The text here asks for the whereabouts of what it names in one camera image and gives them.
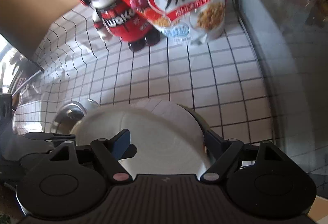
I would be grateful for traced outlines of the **tall white ceramic bowl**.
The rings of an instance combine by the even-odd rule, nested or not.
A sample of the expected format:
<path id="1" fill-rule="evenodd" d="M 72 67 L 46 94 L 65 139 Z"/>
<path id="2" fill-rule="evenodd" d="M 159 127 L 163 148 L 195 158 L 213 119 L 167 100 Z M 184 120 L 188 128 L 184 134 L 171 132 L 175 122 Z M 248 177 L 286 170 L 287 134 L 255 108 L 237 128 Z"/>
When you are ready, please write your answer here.
<path id="1" fill-rule="evenodd" d="M 103 106 L 90 111 L 71 133 L 77 145 L 111 139 L 121 130 L 131 134 L 137 152 L 120 164 L 138 174 L 195 174 L 210 166 L 204 134 L 185 108 L 168 100 L 145 99 L 125 106 Z"/>

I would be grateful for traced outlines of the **stainless steel bowl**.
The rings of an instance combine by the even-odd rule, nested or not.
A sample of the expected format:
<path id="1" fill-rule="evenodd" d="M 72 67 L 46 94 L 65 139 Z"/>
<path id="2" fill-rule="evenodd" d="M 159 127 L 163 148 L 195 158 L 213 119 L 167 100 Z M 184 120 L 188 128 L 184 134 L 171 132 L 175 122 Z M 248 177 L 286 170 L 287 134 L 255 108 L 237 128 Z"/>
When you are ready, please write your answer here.
<path id="1" fill-rule="evenodd" d="M 70 101 L 63 105 L 55 115 L 50 132 L 55 134 L 70 134 L 73 127 L 78 124 L 89 111 L 95 110 L 99 104 L 92 99 Z"/>

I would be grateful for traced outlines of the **blue ceramic bowl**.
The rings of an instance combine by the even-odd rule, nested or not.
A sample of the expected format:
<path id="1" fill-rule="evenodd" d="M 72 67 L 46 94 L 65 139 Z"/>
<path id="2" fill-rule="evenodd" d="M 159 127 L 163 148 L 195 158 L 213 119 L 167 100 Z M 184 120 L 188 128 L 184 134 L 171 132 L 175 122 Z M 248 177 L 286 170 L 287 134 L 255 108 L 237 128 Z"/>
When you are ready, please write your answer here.
<path id="1" fill-rule="evenodd" d="M 206 140 L 205 140 L 205 134 L 208 131 L 208 129 L 210 129 L 209 124 L 205 121 L 205 119 L 200 114 L 198 114 L 196 111 L 192 110 L 191 108 L 186 107 L 184 105 L 180 105 L 180 107 L 184 108 L 198 123 L 198 126 L 200 127 L 200 129 L 203 133 L 203 149 L 204 149 L 204 152 L 207 155 L 208 159 L 210 160 L 211 154 L 210 154 L 209 150 L 207 149 Z"/>

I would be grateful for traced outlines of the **white checkered tablecloth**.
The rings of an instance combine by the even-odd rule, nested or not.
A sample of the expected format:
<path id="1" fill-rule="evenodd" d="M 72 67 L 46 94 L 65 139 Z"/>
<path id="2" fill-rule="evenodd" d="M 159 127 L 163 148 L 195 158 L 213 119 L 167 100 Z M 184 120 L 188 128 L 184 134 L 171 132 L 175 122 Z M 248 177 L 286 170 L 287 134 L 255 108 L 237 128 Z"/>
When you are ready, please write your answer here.
<path id="1" fill-rule="evenodd" d="M 269 94 L 235 0 L 227 0 L 225 30 L 215 41 L 188 46 L 163 38 L 137 53 L 119 39 L 98 39 L 91 10 L 77 6 L 49 26 L 34 59 L 44 72 L 20 94 L 17 134 L 49 131 L 71 100 L 123 105 L 154 97 L 194 109 L 225 138 L 275 141 Z"/>

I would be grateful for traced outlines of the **red white robot figurine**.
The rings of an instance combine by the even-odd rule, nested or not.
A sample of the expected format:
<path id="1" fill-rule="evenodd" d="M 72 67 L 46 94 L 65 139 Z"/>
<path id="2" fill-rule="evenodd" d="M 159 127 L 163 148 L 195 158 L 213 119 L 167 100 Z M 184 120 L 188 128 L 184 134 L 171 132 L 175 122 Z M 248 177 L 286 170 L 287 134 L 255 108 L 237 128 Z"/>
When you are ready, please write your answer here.
<path id="1" fill-rule="evenodd" d="M 159 31 L 122 0 L 80 0 L 93 9 L 93 25 L 102 41 L 118 37 L 132 52 L 160 41 Z"/>

